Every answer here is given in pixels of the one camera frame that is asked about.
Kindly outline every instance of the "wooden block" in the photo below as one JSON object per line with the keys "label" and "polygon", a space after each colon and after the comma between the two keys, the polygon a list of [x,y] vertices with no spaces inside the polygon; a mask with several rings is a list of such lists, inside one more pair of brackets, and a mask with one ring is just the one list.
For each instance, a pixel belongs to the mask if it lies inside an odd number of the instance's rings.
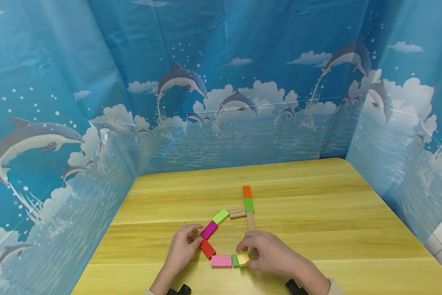
{"label": "wooden block", "polygon": [[229,212],[226,209],[221,210],[218,214],[216,214],[212,220],[217,225],[220,225],[223,221],[225,221],[229,216]]}
{"label": "wooden block", "polygon": [[253,218],[253,212],[247,212],[248,217],[248,230],[255,230],[255,219]]}
{"label": "wooden block", "polygon": [[205,239],[201,241],[200,248],[201,251],[205,253],[206,257],[208,257],[208,259],[211,259],[213,255],[216,255],[216,251],[213,249],[210,243],[208,243],[208,241],[206,241]]}
{"label": "wooden block", "polygon": [[231,268],[232,257],[230,255],[213,255],[211,257],[212,268]]}
{"label": "wooden block", "polygon": [[234,268],[238,268],[239,267],[239,260],[237,260],[237,254],[231,255],[231,257],[232,257],[232,266]]}
{"label": "wooden block", "polygon": [[244,210],[244,208],[239,208],[229,211],[229,218],[235,219],[241,217],[246,217],[246,211]]}
{"label": "wooden block", "polygon": [[200,236],[202,236],[205,240],[208,240],[218,229],[218,225],[214,223],[214,221],[209,222],[209,224],[203,229]]}
{"label": "wooden block", "polygon": [[253,212],[252,198],[244,198],[244,207],[246,208],[246,212]]}
{"label": "wooden block", "polygon": [[239,267],[246,266],[249,261],[249,255],[247,251],[237,253],[237,261],[239,261]]}
{"label": "wooden block", "polygon": [[250,191],[250,186],[243,186],[242,190],[244,192],[244,198],[252,198],[252,193]]}

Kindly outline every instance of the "right hand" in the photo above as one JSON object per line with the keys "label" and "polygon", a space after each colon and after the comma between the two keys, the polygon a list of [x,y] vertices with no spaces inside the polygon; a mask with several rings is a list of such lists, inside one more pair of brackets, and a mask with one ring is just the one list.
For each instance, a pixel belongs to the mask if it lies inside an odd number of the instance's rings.
{"label": "right hand", "polygon": [[252,270],[261,270],[280,276],[295,277],[295,274],[311,263],[308,259],[293,251],[274,234],[252,230],[246,232],[244,239],[237,245],[236,252],[253,247],[259,252],[259,259],[249,260],[247,266]]}

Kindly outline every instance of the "left hand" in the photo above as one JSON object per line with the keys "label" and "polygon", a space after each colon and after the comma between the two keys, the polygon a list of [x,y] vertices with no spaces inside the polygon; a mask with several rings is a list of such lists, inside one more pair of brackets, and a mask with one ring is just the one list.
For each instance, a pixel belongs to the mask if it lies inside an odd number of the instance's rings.
{"label": "left hand", "polygon": [[187,266],[202,241],[202,238],[197,237],[198,230],[202,228],[202,224],[184,224],[172,236],[165,267],[168,267],[175,273],[179,273]]}

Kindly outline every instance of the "orange block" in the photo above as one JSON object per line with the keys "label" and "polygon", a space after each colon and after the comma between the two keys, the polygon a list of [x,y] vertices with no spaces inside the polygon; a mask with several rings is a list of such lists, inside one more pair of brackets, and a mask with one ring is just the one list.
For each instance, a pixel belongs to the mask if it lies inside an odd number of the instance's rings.
{"label": "orange block", "polygon": [[252,198],[252,193],[250,191],[250,186],[243,186],[242,190],[244,191],[244,198]]}

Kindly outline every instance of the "blue backdrop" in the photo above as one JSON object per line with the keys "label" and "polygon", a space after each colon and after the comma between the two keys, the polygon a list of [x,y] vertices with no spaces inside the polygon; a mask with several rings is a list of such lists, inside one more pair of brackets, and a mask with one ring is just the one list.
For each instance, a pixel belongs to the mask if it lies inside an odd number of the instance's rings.
{"label": "blue backdrop", "polygon": [[350,161],[442,222],[442,1],[0,1],[0,294],[69,294],[137,176]]}

